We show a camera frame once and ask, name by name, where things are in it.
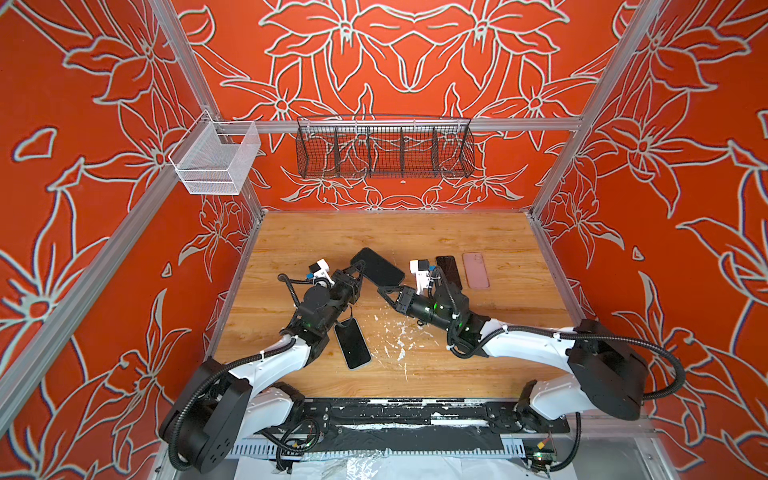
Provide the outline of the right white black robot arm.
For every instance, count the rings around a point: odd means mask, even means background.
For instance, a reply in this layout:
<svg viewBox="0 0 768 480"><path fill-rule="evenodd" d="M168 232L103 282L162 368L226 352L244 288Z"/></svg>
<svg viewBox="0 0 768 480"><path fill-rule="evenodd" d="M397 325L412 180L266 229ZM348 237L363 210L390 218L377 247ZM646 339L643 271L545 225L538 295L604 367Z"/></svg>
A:
<svg viewBox="0 0 768 480"><path fill-rule="evenodd" d="M627 421L640 416L647 364L630 339L593 321L560 329L502 322L473 312L468 297L446 281L423 293L406 285L380 287L378 293L398 313L443 330L447 349L459 359L509 357L560 370L555 379L525 385L518 415L526 420L589 410Z"/></svg>

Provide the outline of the pink clear phone case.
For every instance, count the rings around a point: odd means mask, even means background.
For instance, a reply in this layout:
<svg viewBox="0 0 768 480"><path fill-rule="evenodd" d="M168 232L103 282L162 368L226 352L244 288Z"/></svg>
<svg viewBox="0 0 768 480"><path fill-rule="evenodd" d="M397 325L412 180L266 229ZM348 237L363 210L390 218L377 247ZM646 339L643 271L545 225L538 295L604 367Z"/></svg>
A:
<svg viewBox="0 0 768 480"><path fill-rule="evenodd" d="M486 290L490 288L490 278L484 257L479 252L468 252L462 255L465 276L471 289Z"/></svg>

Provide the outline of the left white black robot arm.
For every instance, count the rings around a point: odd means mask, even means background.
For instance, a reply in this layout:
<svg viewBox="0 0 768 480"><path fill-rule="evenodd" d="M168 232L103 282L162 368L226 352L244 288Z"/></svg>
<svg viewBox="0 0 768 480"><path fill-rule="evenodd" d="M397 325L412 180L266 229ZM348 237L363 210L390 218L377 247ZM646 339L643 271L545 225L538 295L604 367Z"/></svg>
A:
<svg viewBox="0 0 768 480"><path fill-rule="evenodd" d="M327 347L330 331L360 297L364 268L359 260L330 272L316 262L302 282L307 291L292 297L294 313L275 344L229 363L208 358L197 368L158 429L174 469L207 473L236 441L296 416L303 397L283 379Z"/></svg>

